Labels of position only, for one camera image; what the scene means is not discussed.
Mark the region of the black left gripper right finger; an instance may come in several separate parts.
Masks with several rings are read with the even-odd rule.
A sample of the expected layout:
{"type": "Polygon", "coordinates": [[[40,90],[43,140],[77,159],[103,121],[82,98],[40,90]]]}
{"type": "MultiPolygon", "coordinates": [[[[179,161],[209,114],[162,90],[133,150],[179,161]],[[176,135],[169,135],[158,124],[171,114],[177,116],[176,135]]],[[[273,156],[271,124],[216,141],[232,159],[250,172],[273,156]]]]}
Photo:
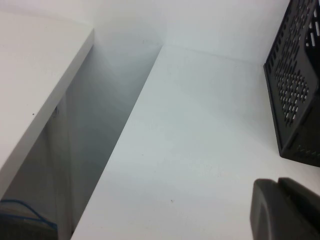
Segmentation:
{"type": "Polygon", "coordinates": [[[278,184],[298,212],[310,224],[320,224],[320,196],[318,194],[288,177],[279,178],[278,184]]]}

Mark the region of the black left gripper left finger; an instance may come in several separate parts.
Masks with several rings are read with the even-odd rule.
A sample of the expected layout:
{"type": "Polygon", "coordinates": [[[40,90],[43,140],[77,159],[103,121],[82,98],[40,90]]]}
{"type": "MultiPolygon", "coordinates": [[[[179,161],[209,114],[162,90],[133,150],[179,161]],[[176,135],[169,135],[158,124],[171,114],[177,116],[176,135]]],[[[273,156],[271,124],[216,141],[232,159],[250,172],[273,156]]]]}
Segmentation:
{"type": "Polygon", "coordinates": [[[256,179],[253,183],[250,226],[254,240],[318,240],[320,224],[301,215],[278,181],[256,179]]]}

